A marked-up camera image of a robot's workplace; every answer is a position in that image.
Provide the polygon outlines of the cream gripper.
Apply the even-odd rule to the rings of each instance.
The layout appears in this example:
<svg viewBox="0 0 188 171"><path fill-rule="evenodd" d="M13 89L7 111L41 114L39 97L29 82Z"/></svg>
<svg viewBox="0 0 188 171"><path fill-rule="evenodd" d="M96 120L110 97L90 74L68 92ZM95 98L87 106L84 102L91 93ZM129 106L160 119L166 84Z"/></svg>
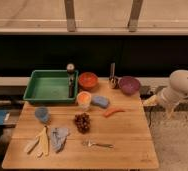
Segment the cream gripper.
<svg viewBox="0 0 188 171"><path fill-rule="evenodd" d="M166 116L170 119L174 113L174 109L179 104L178 99L168 99L163 95L152 95L148 99L142 102L144 106L156 106L160 105L165 109Z"/></svg>

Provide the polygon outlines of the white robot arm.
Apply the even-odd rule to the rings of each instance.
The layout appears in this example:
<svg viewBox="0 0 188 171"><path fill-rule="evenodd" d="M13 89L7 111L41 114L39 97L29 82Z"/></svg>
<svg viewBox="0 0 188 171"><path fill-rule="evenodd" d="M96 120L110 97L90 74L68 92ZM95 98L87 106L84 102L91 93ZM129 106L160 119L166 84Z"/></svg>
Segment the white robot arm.
<svg viewBox="0 0 188 171"><path fill-rule="evenodd" d="M144 106L162 106L171 118L180 101L188 98L188 70L176 70L169 76L168 86L143 101Z"/></svg>

